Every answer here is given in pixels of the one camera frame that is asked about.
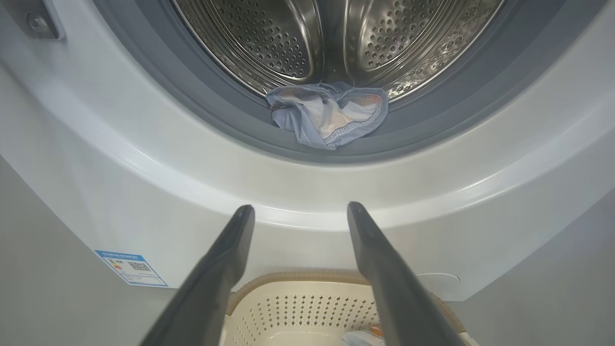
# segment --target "gray wall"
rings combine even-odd
[[[481,346],[615,344],[615,192],[452,303]],[[136,345],[175,293],[129,286],[0,157],[0,345]]]

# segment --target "qr code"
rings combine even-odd
[[[134,270],[141,270],[142,272],[151,272],[151,270],[148,268],[148,265],[146,265],[145,263],[128,262],[128,264],[130,264],[130,266]]]

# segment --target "front-load washing machine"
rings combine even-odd
[[[611,1],[2,3],[0,154],[130,284],[178,287],[243,204],[239,285],[355,270],[358,201],[464,300],[615,187]],[[385,122],[335,151],[271,124],[264,94],[335,81]]]

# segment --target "laundry basket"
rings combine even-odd
[[[453,328],[465,332],[448,306],[432,297]],[[275,273],[231,297],[223,345],[338,346],[344,333],[378,323],[371,286],[358,273]]]

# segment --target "stainless steel drum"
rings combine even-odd
[[[175,0],[202,47],[246,87],[345,81],[391,100],[451,65],[503,0]]]

